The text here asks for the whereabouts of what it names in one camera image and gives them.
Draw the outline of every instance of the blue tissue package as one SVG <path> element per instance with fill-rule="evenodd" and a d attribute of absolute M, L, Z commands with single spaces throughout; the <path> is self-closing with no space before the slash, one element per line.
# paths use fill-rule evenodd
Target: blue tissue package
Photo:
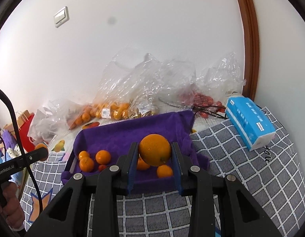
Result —
<path fill-rule="evenodd" d="M 275 135 L 271 121 L 249 98 L 229 98 L 226 114 L 250 151 L 268 145 Z"/>

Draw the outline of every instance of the purple cloth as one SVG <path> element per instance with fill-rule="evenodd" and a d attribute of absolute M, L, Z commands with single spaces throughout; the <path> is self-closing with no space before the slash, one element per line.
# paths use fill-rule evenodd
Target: purple cloth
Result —
<path fill-rule="evenodd" d="M 15 146 L 18 144 L 16 139 L 11 135 L 8 130 L 4 130 L 2 133 L 2 139 L 4 140 L 4 144 L 6 145 L 6 149 L 11 148 L 14 150 Z"/>
<path fill-rule="evenodd" d="M 201 156 L 201 163 L 198 161 L 195 149 L 190 138 L 191 129 L 194 123 L 192 111 L 170 112 L 145 118 L 132 119 L 100 127 L 82 130 L 76 137 L 73 152 L 77 158 L 80 151 L 86 150 L 95 161 L 95 155 L 99 150 L 107 150 L 111 153 L 111 166 L 117 162 L 119 156 L 127 154 L 132 142 L 140 142 L 149 134 L 160 134 L 169 143 L 177 142 L 182 154 L 191 158 L 194 165 L 208 169 L 209 160 Z M 98 164 L 95 161 L 94 170 L 84 175 L 98 173 Z M 146 171 L 137 171 L 132 193 L 145 193 L 157 191 L 175 190 L 174 178 L 157 178 L 157 167 L 150 167 Z M 65 184 L 75 173 L 82 172 L 79 163 L 76 164 L 73 174 L 64 171 L 61 175 Z"/>

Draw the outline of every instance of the blue gripper pad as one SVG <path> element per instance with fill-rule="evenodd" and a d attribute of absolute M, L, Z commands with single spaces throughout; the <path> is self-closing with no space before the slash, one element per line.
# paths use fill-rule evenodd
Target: blue gripper pad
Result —
<path fill-rule="evenodd" d="M 176 155 L 173 144 L 171 144 L 171 161 L 172 161 L 172 169 L 174 174 L 175 187 L 178 190 L 179 194 L 182 194 L 183 188 L 181 185 L 181 176 L 182 172 L 179 165 L 179 160 Z"/>
<path fill-rule="evenodd" d="M 134 186 L 135 175 L 137 170 L 137 163 L 138 163 L 138 143 L 136 144 L 135 151 L 131 158 L 131 164 L 128 171 L 128 179 L 127 179 L 127 190 L 128 194 L 131 193 L 131 190 Z"/>

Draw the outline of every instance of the price label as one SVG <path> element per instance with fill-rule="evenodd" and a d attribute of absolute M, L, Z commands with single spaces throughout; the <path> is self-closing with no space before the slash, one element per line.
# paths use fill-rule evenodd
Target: price label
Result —
<path fill-rule="evenodd" d="M 147 113 L 148 111 L 150 111 L 150 109 L 139 109 L 140 114 L 144 115 L 145 113 Z"/>
<path fill-rule="evenodd" d="M 111 118 L 111 111 L 110 111 L 110 109 L 103 109 L 102 111 L 101 111 L 101 115 L 102 115 L 102 118 L 104 118 L 104 119 L 110 119 Z"/>

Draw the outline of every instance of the screw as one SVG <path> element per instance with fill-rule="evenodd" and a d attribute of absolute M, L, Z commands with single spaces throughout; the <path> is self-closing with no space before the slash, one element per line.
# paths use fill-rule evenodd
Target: screw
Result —
<path fill-rule="evenodd" d="M 110 171 L 112 171 L 112 172 L 116 172 L 116 171 L 118 171 L 120 168 L 117 166 L 117 165 L 112 165 L 112 166 L 110 166 Z"/>
<path fill-rule="evenodd" d="M 80 180 L 82 178 L 82 174 L 81 173 L 76 173 L 76 174 L 74 174 L 73 178 L 75 180 Z"/>
<path fill-rule="evenodd" d="M 200 171 L 200 168 L 198 166 L 191 166 L 191 171 L 198 172 Z"/>
<path fill-rule="evenodd" d="M 234 175 L 227 175 L 227 180 L 233 182 L 236 180 L 236 177 Z"/>

